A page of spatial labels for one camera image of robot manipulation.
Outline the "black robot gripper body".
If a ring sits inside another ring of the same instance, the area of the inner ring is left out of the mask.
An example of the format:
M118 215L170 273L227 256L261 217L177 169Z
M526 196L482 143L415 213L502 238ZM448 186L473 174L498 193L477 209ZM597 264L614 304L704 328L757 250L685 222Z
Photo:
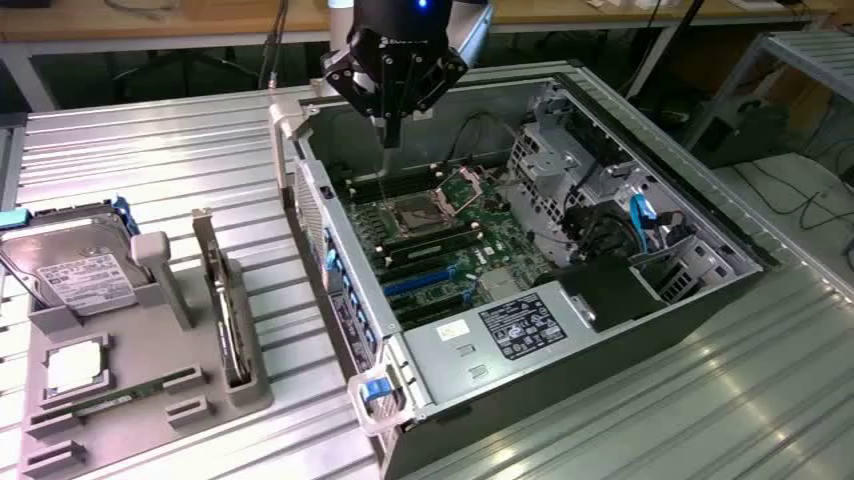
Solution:
M390 56L402 48L444 50L450 47L450 1L358 1L349 48L371 79L379 84L390 118Z

